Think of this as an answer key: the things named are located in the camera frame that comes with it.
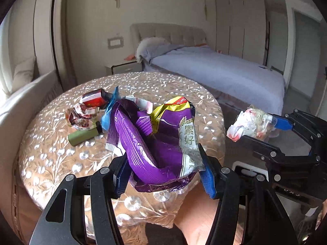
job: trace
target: nightstand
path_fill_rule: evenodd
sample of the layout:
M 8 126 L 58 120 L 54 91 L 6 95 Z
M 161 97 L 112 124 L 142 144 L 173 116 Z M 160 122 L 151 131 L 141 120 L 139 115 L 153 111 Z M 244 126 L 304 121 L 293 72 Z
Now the nightstand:
M 106 65 L 107 75 L 142 72 L 142 64 L 136 61 L 124 61 L 120 64 Z

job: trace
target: silver rivet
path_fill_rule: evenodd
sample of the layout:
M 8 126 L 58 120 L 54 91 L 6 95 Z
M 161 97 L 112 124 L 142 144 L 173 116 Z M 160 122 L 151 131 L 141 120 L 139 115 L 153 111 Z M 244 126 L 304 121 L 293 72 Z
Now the silver rivet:
M 229 168 L 227 168 L 227 167 L 221 168 L 221 172 L 224 173 L 224 174 L 228 174 L 228 173 L 230 173 L 230 171 L 231 170 Z
M 71 181 L 73 179 L 74 179 L 74 175 L 72 175 L 72 174 L 69 174 L 66 176 L 66 181 Z
M 104 167 L 104 168 L 100 169 L 100 173 L 101 174 L 106 174 L 108 172 L 109 172 L 109 168 L 108 167 Z
M 257 175 L 257 180 L 258 181 L 264 181 L 264 176 L 262 176 L 261 174 Z
M 281 176 L 280 176 L 279 174 L 276 174 L 276 175 L 274 176 L 274 180 L 275 180 L 275 181 L 280 181 L 280 180 L 281 180 Z

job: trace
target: round table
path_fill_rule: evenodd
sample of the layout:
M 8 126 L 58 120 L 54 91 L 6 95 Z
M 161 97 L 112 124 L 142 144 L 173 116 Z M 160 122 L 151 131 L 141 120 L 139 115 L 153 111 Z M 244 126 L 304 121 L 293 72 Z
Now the round table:
M 153 102 L 154 107 L 175 97 L 184 96 L 196 108 L 198 139 L 207 155 L 223 163 L 225 128 L 223 114 L 214 97 L 198 83 L 184 77 L 161 73 L 128 73 L 89 81 L 72 88 L 48 104 L 31 122 L 22 139 L 19 168 L 22 181 L 35 202 L 44 209 L 63 178 L 92 175 L 108 166 L 115 155 L 105 149 L 106 134 L 75 147 L 68 134 L 75 131 L 65 120 L 65 110 L 78 103 L 89 91 L 103 88 L 112 92 L 119 86 L 120 96 L 135 96 Z M 125 194 L 113 200 L 117 223 L 125 244 L 146 244 L 145 223 L 172 227 L 173 220 L 187 192 L 199 182 L 195 176 L 179 191 L 137 192 L 128 184 Z M 94 238 L 90 197 L 85 196 L 85 221 L 89 237 Z

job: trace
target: gray headboard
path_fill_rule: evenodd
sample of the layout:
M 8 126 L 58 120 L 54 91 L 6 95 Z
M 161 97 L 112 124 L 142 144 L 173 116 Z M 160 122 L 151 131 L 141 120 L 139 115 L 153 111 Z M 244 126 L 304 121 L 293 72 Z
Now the gray headboard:
M 161 37 L 173 44 L 194 46 L 206 43 L 206 35 L 200 28 L 175 24 L 138 23 L 130 26 L 133 47 L 136 50 L 140 41 L 148 37 Z

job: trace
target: switch panel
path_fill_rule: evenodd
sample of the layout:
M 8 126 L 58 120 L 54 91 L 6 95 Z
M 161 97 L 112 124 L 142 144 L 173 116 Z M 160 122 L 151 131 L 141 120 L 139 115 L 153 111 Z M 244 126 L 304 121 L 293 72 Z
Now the switch panel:
M 108 39 L 108 48 L 115 49 L 121 48 L 124 46 L 124 38 L 123 37 L 114 37 Z

